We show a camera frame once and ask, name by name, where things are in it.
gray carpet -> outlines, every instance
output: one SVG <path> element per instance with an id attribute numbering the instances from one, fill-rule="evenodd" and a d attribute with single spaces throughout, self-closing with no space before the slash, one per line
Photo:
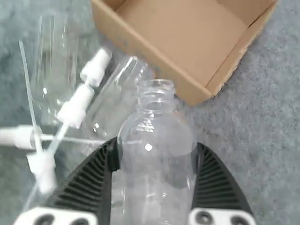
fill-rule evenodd
<path id="1" fill-rule="evenodd" d="M 30 123 L 18 40 L 32 64 L 38 16 L 61 8 L 75 15 L 85 49 L 80 62 L 101 43 L 87 0 L 0 0 L 0 126 Z M 198 141 L 210 146 L 244 191 L 259 225 L 300 223 L 300 2 L 281 1 L 240 66 L 213 99 L 184 106 Z M 84 157 L 60 151 L 59 177 Z M 0 147 L 0 224 L 20 213 L 34 178 L 26 152 Z"/>

transparent bottle body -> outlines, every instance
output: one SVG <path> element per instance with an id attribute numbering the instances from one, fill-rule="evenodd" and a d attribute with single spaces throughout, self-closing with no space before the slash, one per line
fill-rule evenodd
<path id="1" fill-rule="evenodd" d="M 56 114 L 74 93 L 77 55 L 78 36 L 68 17 L 61 13 L 41 16 L 30 83 L 42 124 L 57 124 Z"/>
<path id="2" fill-rule="evenodd" d="M 134 56 L 124 57 L 87 112 L 83 128 L 89 137 L 116 137 L 135 110 L 135 84 L 152 78 L 154 72 L 147 63 Z"/>
<path id="3" fill-rule="evenodd" d="M 118 135 L 125 224 L 183 225 L 195 185 L 195 139 L 169 98 L 147 98 Z"/>

plastic straw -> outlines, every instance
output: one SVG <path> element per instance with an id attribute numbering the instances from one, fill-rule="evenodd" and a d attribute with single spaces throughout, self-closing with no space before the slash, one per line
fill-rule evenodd
<path id="1" fill-rule="evenodd" d="M 33 103 L 32 103 L 32 93 L 30 90 L 29 74 L 28 74 L 28 68 L 27 68 L 27 61 L 26 61 L 23 41 L 21 41 L 21 40 L 19 41 L 19 47 L 20 47 L 20 51 L 21 51 L 21 57 L 22 57 L 24 75 L 25 75 L 25 84 L 26 84 L 26 92 L 27 92 L 27 99 L 28 99 L 28 104 L 29 104 L 30 117 L 31 117 L 33 129 L 34 129 L 34 140 L 35 140 L 36 150 L 37 150 L 37 153 L 41 153 L 43 151 L 43 148 L 42 148 L 42 143 L 41 143 L 41 140 L 40 140 L 39 134 L 38 134 L 38 128 L 37 128 L 38 126 L 37 126 L 36 117 L 34 115 Z"/>

white plastic base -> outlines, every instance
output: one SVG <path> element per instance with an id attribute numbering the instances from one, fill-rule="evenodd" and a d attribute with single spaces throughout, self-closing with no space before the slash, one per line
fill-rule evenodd
<path id="1" fill-rule="evenodd" d="M 241 210 L 195 208 L 188 216 L 188 225 L 256 225 L 252 215 Z"/>
<path id="2" fill-rule="evenodd" d="M 89 212 L 36 207 L 21 215 L 14 225 L 98 225 L 97 217 Z"/>

